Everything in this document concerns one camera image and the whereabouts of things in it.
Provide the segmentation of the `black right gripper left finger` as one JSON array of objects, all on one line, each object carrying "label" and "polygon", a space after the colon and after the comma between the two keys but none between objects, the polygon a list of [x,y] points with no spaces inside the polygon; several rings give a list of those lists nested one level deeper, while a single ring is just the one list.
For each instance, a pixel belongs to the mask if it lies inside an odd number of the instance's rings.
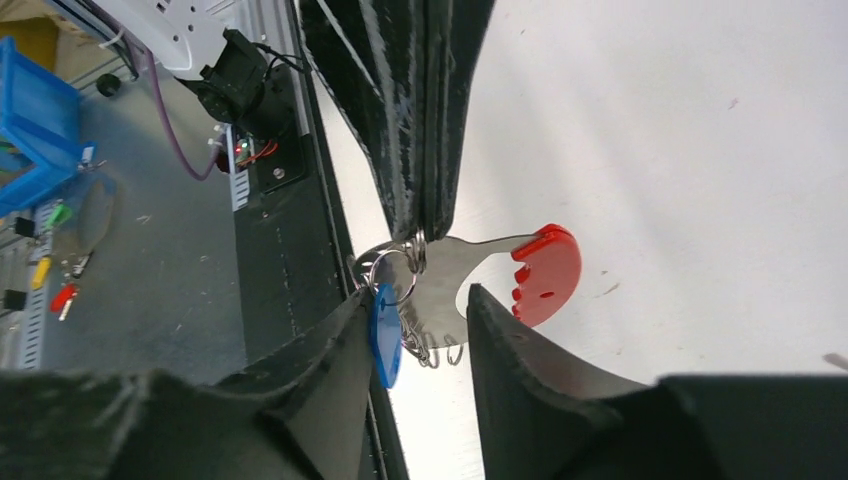
[{"label": "black right gripper left finger", "polygon": [[220,382],[5,371],[5,479],[353,479],[374,361],[359,290]]}]

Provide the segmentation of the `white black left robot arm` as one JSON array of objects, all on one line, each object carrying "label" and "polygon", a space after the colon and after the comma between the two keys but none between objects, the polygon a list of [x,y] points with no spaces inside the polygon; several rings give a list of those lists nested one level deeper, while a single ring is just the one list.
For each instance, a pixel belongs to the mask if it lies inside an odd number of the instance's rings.
[{"label": "white black left robot arm", "polygon": [[[470,90],[490,1],[303,1],[305,57],[362,148],[396,241],[453,223]],[[269,139],[285,100],[269,48],[200,1],[84,1],[146,47],[216,120]]]}]

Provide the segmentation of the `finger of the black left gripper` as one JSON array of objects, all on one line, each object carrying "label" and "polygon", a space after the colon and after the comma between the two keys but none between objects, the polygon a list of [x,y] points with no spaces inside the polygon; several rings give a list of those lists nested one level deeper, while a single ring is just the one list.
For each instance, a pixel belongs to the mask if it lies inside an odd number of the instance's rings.
[{"label": "finger of the black left gripper", "polygon": [[494,0],[425,3],[423,232],[445,237],[454,219],[474,72]]},{"label": "finger of the black left gripper", "polygon": [[362,148],[390,235],[420,228],[423,191],[421,1],[301,1],[309,60]]}]

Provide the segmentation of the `blue key tag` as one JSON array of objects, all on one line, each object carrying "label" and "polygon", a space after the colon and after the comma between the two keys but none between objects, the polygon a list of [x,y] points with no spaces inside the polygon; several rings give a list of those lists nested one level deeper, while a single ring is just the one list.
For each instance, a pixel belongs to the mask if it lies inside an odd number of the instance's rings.
[{"label": "blue key tag", "polygon": [[410,267],[411,284],[400,297],[397,297],[392,282],[377,282],[375,280],[377,269],[391,254],[407,255],[407,252],[399,247],[381,251],[372,262],[368,274],[368,288],[374,298],[369,320],[369,345],[378,378],[386,389],[391,389],[395,385],[401,363],[403,327],[399,306],[409,299],[417,286],[418,279],[418,274]]}]

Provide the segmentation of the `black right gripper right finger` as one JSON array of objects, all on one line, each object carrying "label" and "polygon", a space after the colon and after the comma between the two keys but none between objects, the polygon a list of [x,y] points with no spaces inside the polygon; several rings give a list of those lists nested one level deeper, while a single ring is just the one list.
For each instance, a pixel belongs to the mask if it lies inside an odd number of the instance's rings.
[{"label": "black right gripper right finger", "polygon": [[843,479],[843,375],[672,375],[641,385],[570,354],[483,286],[467,306],[489,479]]}]

